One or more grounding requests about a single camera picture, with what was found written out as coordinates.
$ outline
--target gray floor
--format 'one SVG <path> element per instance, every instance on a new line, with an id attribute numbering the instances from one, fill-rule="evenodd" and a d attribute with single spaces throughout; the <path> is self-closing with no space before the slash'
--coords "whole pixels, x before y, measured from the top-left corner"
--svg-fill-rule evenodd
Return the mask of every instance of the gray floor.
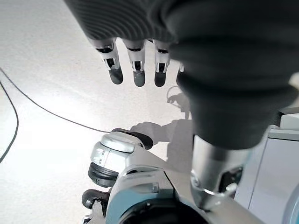
<path id="1" fill-rule="evenodd" d="M 134 85 L 125 46 L 117 41 L 124 82 L 110 81 L 61 0 L 0 0 L 0 67 L 30 98 L 60 116 L 110 131 L 121 127 L 150 135 L 151 150 L 188 172 L 192 124 L 172 61 L 166 85 L 154 85 L 154 49 L 146 46 L 146 84 Z M 16 140 L 0 164 L 0 223 L 80 223 L 89 156 L 103 133 L 65 121 L 24 97 L 0 73 L 19 115 Z M 299 83 L 299 76 L 293 78 Z M 16 118 L 0 88 L 0 153 L 13 137 Z"/>

